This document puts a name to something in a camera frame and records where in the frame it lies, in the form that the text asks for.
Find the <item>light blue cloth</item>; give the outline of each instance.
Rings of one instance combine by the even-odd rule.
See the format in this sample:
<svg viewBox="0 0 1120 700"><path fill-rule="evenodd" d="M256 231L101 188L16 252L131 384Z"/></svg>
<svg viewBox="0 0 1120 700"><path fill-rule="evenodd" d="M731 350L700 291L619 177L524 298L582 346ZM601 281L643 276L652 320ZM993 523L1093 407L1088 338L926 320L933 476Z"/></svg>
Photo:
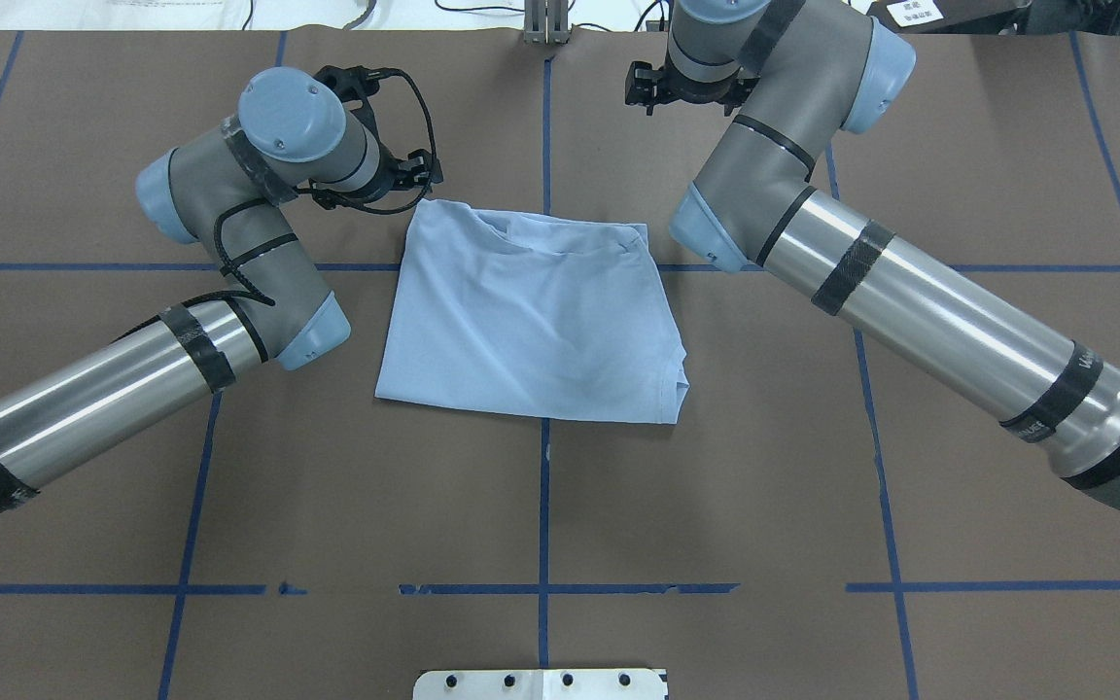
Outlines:
<svg viewBox="0 0 1120 700"><path fill-rule="evenodd" d="M418 204L374 395L675 423L685 349L645 225Z"/></svg>

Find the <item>robotic arm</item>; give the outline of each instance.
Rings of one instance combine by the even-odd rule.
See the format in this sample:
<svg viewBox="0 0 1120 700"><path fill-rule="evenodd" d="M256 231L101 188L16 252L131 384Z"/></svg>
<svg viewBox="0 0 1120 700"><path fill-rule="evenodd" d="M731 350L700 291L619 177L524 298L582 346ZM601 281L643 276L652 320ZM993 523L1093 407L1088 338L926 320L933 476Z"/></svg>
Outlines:
<svg viewBox="0 0 1120 700"><path fill-rule="evenodd" d="M627 105L741 109L673 239L728 273L764 267L1120 510L1120 368L809 185L837 129L870 129L914 65L911 45L840 0L675 0L665 65L629 67Z"/></svg>
<svg viewBox="0 0 1120 700"><path fill-rule="evenodd" d="M409 81L430 132L431 149L404 160L379 141L367 101L391 76ZM361 106L348 112L352 100ZM327 66L310 77L279 67L250 80L235 115L137 178L147 216L179 243L200 242L230 288L170 306L1 399L0 512L258 364L295 371L346 340L351 325L280 204L310 195L328 209L391 214L440 181L430 112L403 71ZM367 207L393 189L417 196Z"/></svg>

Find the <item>light blue round cap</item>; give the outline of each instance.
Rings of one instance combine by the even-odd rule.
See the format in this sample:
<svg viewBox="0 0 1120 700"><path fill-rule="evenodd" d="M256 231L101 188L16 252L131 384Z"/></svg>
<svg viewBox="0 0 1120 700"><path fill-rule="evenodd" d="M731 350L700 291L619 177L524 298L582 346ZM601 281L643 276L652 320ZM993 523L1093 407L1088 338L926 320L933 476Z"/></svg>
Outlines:
<svg viewBox="0 0 1120 700"><path fill-rule="evenodd" d="M137 202L141 203L146 217L155 222L168 239L177 243L195 243L196 236L184 227L170 195L170 157L174 152L174 148L166 151L164 157L137 175Z"/></svg>
<svg viewBox="0 0 1120 700"><path fill-rule="evenodd" d="M710 26L728 26L758 12L768 0L679 0L690 17Z"/></svg>
<svg viewBox="0 0 1120 700"><path fill-rule="evenodd" d="M888 111L888 105L893 105L915 69L914 46L890 32L879 19L871 18L871 49L867 53L867 66L862 68L862 83L858 85L850 115L844 116L844 124L841 124L841 129L850 133L870 129Z"/></svg>
<svg viewBox="0 0 1120 700"><path fill-rule="evenodd" d="M672 221L668 222L668 233L672 234L676 243L689 248L699 258L726 273L740 271L750 263L734 240L729 239L728 231L725 231L725 226L716 218L692 181L680 207L676 207L676 213L672 214Z"/></svg>
<svg viewBox="0 0 1120 700"><path fill-rule="evenodd" d="M240 127L259 151L289 164L328 155L347 125L343 105L304 71L267 68L240 94Z"/></svg>
<svg viewBox="0 0 1120 700"><path fill-rule="evenodd" d="M283 365L286 371L291 372L348 340L351 335L352 326L348 325L347 316L343 315L343 309L335 300L333 291L323 301L323 306L319 306L319 310L314 311L306 327L301 328L301 333L292 338L288 347L283 347L283 353L276 360L279 360L279 364Z"/></svg>

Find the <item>metal bracket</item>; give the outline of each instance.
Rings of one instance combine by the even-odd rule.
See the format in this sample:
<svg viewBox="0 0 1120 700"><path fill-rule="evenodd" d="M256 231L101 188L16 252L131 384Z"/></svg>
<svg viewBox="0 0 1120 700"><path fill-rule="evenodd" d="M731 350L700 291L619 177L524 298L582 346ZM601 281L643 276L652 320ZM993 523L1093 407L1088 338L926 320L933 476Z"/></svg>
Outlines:
<svg viewBox="0 0 1120 700"><path fill-rule="evenodd" d="M427 672L413 700L666 700L662 669L501 670Z"/></svg>
<svg viewBox="0 0 1120 700"><path fill-rule="evenodd" d="M525 44L568 44L569 0L525 0Z"/></svg>

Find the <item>blue joint cap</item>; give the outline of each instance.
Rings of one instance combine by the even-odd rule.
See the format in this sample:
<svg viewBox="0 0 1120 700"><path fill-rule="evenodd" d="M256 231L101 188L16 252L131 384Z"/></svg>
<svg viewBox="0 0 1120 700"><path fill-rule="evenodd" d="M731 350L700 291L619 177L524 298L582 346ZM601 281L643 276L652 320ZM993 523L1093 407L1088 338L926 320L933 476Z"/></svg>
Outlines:
<svg viewBox="0 0 1120 700"><path fill-rule="evenodd" d="M283 365L286 371L292 372L348 340L351 335L352 326L348 325L347 316L343 315L343 309L335 300L333 291L325 298L323 306L319 306L319 310L314 311L306 327L301 328L301 333L297 333L297 337L292 338L288 347L283 347L283 353L276 360L279 360L279 364Z"/></svg>
<svg viewBox="0 0 1120 700"><path fill-rule="evenodd" d="M692 181L680 207L676 207L676 213L672 214L672 221L668 222L668 233L672 234L676 243L689 248L726 273L741 271L741 268L750 263L737 248L737 243L729 239L728 231L725 231L725 226L716 218Z"/></svg>
<svg viewBox="0 0 1120 700"><path fill-rule="evenodd" d="M240 94L240 127L271 158L308 164L339 144L347 119L339 99L304 71L267 68Z"/></svg>
<svg viewBox="0 0 1120 700"><path fill-rule="evenodd" d="M862 133L888 111L906 81L915 69L915 48L906 39L890 32L879 19L871 18L871 49L867 52L867 66L862 68L862 83L853 97L850 115L844 116L841 129Z"/></svg>
<svg viewBox="0 0 1120 700"><path fill-rule="evenodd" d="M158 230L177 243L196 243L196 236L184 227L179 212L175 211L175 200L170 195L170 157L172 148L164 157L146 166L137 175L137 202Z"/></svg>
<svg viewBox="0 0 1120 700"><path fill-rule="evenodd" d="M679 0L690 17L710 26L730 26L766 8L769 0Z"/></svg>

